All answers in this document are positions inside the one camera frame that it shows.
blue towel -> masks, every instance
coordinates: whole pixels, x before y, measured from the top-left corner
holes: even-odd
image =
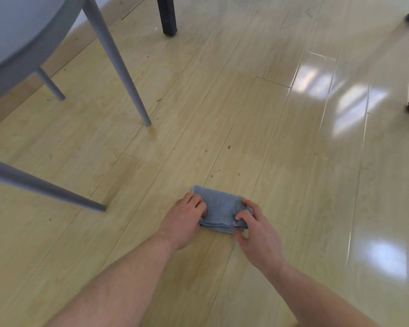
[[[213,231],[233,234],[233,227],[241,230],[247,229],[244,220],[236,221],[235,216],[241,211],[252,210],[241,203],[241,196],[236,196],[222,191],[193,186],[192,193],[200,194],[207,205],[207,212],[204,218],[200,218],[200,227],[208,228]]]

